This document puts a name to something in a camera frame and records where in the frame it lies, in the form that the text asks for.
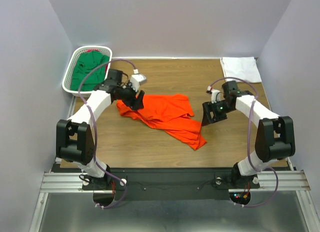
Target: green cloth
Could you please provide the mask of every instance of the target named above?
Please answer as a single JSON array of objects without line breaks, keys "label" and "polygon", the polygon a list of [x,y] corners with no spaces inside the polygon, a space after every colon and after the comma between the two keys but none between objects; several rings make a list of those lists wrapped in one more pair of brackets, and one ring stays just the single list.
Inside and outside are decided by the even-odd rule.
[{"label": "green cloth", "polygon": [[[82,53],[73,69],[70,90],[78,91],[82,80],[91,72],[95,67],[104,62],[109,61],[107,55],[103,55],[99,51],[90,51]],[[92,91],[94,87],[104,81],[106,76],[106,67],[102,67],[95,71],[83,84],[81,91]]]}]

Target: white towel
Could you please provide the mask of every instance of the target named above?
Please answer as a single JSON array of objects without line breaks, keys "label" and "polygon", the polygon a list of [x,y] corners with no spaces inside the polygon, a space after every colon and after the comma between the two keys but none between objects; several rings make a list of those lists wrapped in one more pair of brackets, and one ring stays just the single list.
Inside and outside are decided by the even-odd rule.
[{"label": "white towel", "polygon": [[251,83],[261,82],[254,57],[223,57],[220,62],[225,77],[237,77]]}]

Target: wooden tabletop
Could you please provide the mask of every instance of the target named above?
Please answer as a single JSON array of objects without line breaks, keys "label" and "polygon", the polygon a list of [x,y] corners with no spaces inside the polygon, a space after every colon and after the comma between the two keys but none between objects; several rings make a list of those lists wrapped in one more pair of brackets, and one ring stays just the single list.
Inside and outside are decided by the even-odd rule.
[{"label": "wooden tabletop", "polygon": [[[147,77],[141,87],[146,95],[183,94],[189,97],[194,119],[203,117],[202,103],[210,101],[207,87],[223,77],[219,60],[132,60],[139,72]],[[114,62],[112,68],[131,75],[132,67],[125,62]],[[214,88],[221,90],[224,81]],[[241,90],[252,89],[239,83]],[[261,83],[256,83],[258,99],[268,107]],[[77,99],[75,112],[82,106]],[[207,143],[194,151],[188,145],[166,132],[149,128],[141,121],[119,115],[114,102],[97,121],[97,156],[110,167],[173,168],[173,167],[232,167],[247,156],[248,118],[238,111],[229,113],[228,119],[202,128]],[[254,150],[257,129],[252,125],[251,149]],[[274,166],[287,166],[280,161]],[[61,167],[74,167],[63,161]]]}]

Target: orange fabric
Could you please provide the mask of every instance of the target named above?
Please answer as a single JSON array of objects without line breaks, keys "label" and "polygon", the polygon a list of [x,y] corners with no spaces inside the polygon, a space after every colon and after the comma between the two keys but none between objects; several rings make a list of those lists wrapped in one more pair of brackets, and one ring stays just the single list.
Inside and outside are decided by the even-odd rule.
[{"label": "orange fabric", "polygon": [[132,111],[122,101],[116,102],[121,116],[142,120],[153,129],[164,130],[194,150],[206,143],[201,136],[201,122],[191,119],[194,113],[187,96],[145,95],[143,105],[144,109]]}]

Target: plastic basket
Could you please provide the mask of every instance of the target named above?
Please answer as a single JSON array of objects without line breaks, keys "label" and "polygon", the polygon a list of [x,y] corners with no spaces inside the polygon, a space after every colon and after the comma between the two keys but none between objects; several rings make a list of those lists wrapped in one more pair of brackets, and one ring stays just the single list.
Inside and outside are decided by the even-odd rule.
[{"label": "plastic basket", "polygon": [[[112,59],[112,51],[110,48],[106,46],[82,46],[82,47],[79,47],[77,50],[75,50],[74,53],[72,54],[68,67],[66,68],[63,81],[62,81],[63,89],[74,96],[79,96],[79,94],[78,94],[78,91],[70,90],[72,74],[79,56],[81,55],[81,53],[87,52],[88,50],[97,50],[101,52],[103,55],[109,56],[110,57],[109,61],[111,61]],[[108,71],[109,71],[109,66],[105,72],[105,78],[108,75]],[[91,93],[92,91],[82,91],[81,95],[84,97],[89,97]]]}]

